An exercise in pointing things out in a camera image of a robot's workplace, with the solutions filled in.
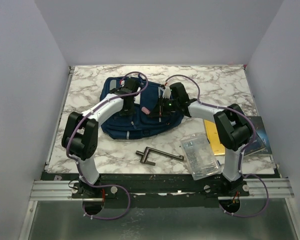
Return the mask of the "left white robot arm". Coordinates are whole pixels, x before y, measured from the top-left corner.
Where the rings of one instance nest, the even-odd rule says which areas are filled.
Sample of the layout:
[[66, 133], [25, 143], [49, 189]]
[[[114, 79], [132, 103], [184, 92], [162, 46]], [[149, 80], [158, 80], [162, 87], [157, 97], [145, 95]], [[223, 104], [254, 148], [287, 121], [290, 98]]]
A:
[[94, 161], [99, 127], [116, 113], [132, 116], [135, 113], [134, 98], [141, 90], [138, 78], [123, 77], [120, 87], [111, 89], [95, 106], [68, 116], [61, 144], [67, 157], [75, 161], [79, 179], [85, 182], [83, 191], [91, 198], [101, 191], [97, 182], [100, 174]]

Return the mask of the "pink eraser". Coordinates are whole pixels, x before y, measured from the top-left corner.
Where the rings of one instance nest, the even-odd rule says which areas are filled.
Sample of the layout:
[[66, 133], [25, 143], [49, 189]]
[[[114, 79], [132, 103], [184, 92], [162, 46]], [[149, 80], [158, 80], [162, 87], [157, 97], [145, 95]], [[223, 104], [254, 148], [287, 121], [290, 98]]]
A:
[[146, 107], [142, 107], [142, 108], [141, 108], [141, 111], [142, 111], [143, 113], [145, 113], [146, 115], [150, 114], [150, 110], [148, 110]]

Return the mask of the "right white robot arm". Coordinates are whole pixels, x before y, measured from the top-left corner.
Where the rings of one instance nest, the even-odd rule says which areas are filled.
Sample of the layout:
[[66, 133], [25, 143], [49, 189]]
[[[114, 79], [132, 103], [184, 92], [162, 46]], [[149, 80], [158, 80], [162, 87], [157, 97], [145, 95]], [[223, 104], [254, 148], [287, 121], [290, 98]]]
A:
[[241, 178], [241, 166], [245, 147], [256, 135], [253, 124], [237, 104], [217, 106], [189, 98], [180, 82], [163, 87], [150, 118], [162, 118], [180, 113], [189, 118], [198, 118], [215, 123], [220, 143], [225, 147], [225, 162], [222, 170], [224, 179], [220, 191], [231, 196], [238, 190], [237, 180]]

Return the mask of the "navy blue student backpack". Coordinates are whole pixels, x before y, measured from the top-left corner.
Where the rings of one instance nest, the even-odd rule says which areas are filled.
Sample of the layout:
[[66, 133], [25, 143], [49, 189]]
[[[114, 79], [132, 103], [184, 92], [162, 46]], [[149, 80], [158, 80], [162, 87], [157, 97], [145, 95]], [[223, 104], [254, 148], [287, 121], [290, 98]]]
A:
[[128, 116], [119, 115], [119, 112], [113, 114], [101, 125], [102, 131], [112, 139], [137, 140], [177, 127], [184, 118], [179, 112], [163, 113], [163, 117], [149, 117], [141, 110], [142, 107], [146, 107], [152, 111], [163, 91], [161, 84], [149, 81], [146, 90], [138, 95], [134, 102], [134, 114]]

